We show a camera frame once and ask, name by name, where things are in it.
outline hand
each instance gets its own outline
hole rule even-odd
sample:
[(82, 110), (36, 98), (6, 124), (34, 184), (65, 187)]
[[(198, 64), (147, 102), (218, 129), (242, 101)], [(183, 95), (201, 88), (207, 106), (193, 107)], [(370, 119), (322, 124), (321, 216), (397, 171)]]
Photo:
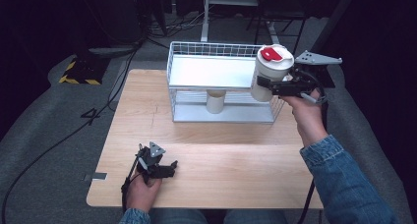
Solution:
[(156, 199), (162, 179), (149, 180), (149, 184), (145, 184), (144, 178), (135, 172), (132, 182), (129, 186), (126, 207), (136, 208), (144, 212), (149, 212)]
[[(319, 98), (318, 91), (313, 90), (310, 94), (314, 98)], [(314, 104), (304, 98), (295, 96), (281, 96), (290, 106), (295, 121), (297, 121), (297, 130), (301, 136), (305, 147), (318, 142), (328, 136), (322, 119), (322, 106)]]

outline black strap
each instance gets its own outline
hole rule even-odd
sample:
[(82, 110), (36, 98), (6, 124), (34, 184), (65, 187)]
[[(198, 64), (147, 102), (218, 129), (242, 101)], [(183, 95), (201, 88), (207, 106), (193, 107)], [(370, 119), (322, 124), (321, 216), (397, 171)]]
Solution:
[(307, 194), (306, 203), (304, 203), (303, 213), (301, 213), (301, 217), (300, 217), (300, 220), (298, 221), (298, 224), (302, 224), (304, 222), (304, 219), (306, 218), (314, 188), (315, 188), (314, 181), (312, 181), (312, 184), (310, 185), (309, 193)]
[(134, 177), (131, 181), (131, 177), (133, 174), (134, 169), (136, 169), (136, 164), (138, 164), (138, 157), (135, 158), (135, 161), (133, 162), (132, 168), (129, 172), (129, 175), (126, 177), (125, 179), (125, 183), (123, 184), (121, 190), (122, 190), (122, 207), (123, 207), (123, 213), (126, 212), (126, 201), (127, 201), (127, 196), (128, 196), (128, 190), (129, 190), (129, 186), (132, 183), (132, 181), (137, 178)]

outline wooden table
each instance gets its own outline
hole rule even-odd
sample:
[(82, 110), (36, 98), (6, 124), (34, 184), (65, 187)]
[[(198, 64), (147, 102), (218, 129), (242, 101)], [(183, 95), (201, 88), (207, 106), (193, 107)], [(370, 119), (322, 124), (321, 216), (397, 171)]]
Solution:
[[(139, 143), (150, 141), (166, 150), (161, 165), (178, 160), (155, 207), (302, 208), (312, 181), (287, 104), (272, 125), (173, 123), (166, 72), (132, 70), (96, 168), (107, 178), (92, 181), (89, 205), (121, 206)], [(310, 207), (323, 208), (316, 192)]]

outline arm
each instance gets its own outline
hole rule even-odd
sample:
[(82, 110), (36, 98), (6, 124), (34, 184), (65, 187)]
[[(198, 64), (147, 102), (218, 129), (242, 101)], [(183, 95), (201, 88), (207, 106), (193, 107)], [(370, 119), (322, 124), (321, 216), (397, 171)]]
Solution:
[(297, 97), (282, 97), (293, 107), (304, 143), (300, 150), (330, 223), (396, 223), (358, 164), (323, 125), (320, 105)]
[(161, 184), (161, 179), (155, 179), (150, 180), (147, 185), (144, 178), (136, 172), (127, 194), (127, 210), (119, 224), (149, 224), (148, 212), (152, 208)]

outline person's right hand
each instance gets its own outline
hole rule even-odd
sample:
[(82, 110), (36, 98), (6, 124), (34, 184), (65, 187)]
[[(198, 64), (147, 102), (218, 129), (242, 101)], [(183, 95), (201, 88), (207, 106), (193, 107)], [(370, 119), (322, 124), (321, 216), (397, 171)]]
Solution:
[[(313, 90), (310, 94), (314, 98), (319, 98), (318, 91)], [(301, 136), (305, 147), (318, 142), (328, 136), (322, 119), (322, 107), (304, 98), (295, 96), (281, 96), (292, 108), (295, 121), (297, 121), (298, 133)]]

